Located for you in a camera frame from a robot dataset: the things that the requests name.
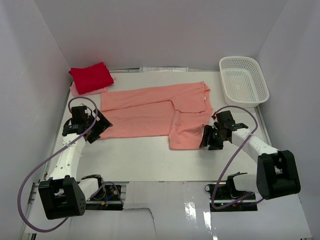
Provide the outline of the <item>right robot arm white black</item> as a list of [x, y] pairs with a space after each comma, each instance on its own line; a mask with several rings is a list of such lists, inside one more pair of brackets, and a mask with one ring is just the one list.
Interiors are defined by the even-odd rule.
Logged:
[[210, 151], [222, 150], [224, 142], [237, 146], [256, 163], [256, 173], [238, 172], [227, 177], [225, 184], [215, 185], [213, 191], [236, 200], [243, 194], [258, 193], [264, 200], [298, 194], [299, 174], [293, 153], [278, 150], [255, 136], [247, 125], [236, 123], [229, 110], [215, 115], [212, 126], [204, 127], [200, 147]]

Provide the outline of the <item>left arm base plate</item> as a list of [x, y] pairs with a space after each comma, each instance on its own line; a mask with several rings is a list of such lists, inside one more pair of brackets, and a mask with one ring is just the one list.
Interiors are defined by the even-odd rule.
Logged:
[[116, 184], [119, 191], [111, 184], [106, 184], [97, 196], [86, 202], [87, 211], [122, 211], [126, 198], [126, 184]]

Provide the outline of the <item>salmon pink t shirt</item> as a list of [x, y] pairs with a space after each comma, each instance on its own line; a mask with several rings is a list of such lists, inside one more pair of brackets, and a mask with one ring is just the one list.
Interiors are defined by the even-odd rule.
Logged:
[[102, 139], [167, 136], [171, 150], [197, 150], [213, 112], [203, 82], [101, 94], [101, 113], [112, 127]]

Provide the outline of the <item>white perforated plastic basket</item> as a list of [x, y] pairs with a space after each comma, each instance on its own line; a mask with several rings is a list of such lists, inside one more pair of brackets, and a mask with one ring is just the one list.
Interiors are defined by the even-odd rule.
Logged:
[[228, 105], [255, 108], [266, 102], [270, 93], [256, 60], [246, 56], [227, 56], [219, 61], [223, 95]]

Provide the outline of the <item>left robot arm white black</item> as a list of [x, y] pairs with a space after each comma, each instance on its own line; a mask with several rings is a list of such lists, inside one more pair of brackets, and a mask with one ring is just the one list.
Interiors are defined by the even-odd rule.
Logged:
[[77, 169], [86, 143], [92, 144], [112, 124], [98, 110], [85, 105], [71, 108], [72, 117], [64, 124], [62, 145], [57, 163], [47, 180], [38, 186], [39, 196], [47, 219], [82, 216], [86, 202], [103, 199], [106, 187], [99, 174], [77, 180]]

